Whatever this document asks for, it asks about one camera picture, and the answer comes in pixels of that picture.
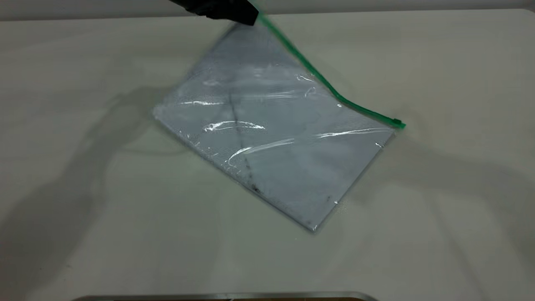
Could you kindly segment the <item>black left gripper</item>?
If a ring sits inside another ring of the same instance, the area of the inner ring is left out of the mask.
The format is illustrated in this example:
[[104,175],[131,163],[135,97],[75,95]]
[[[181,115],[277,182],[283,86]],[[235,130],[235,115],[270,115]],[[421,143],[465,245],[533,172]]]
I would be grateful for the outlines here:
[[202,0],[170,0],[184,10],[214,20],[230,20],[247,26],[255,24],[259,11],[248,0],[209,0],[203,7]]

